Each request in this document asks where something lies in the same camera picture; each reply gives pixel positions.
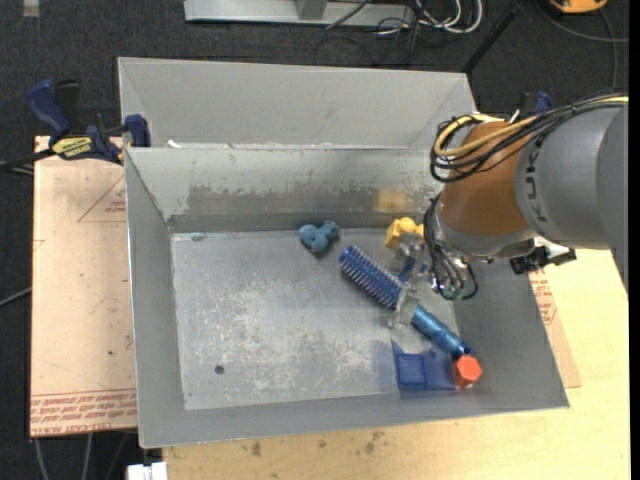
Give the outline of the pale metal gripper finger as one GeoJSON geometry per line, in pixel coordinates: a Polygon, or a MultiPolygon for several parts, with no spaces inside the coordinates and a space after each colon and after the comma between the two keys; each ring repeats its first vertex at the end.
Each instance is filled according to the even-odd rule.
{"type": "Polygon", "coordinates": [[[411,324],[416,306],[397,307],[387,319],[387,326],[394,329],[399,326],[408,326],[411,324]]]}
{"type": "Polygon", "coordinates": [[[397,312],[399,314],[413,314],[421,301],[418,290],[413,285],[405,285],[399,294],[397,312]]]}

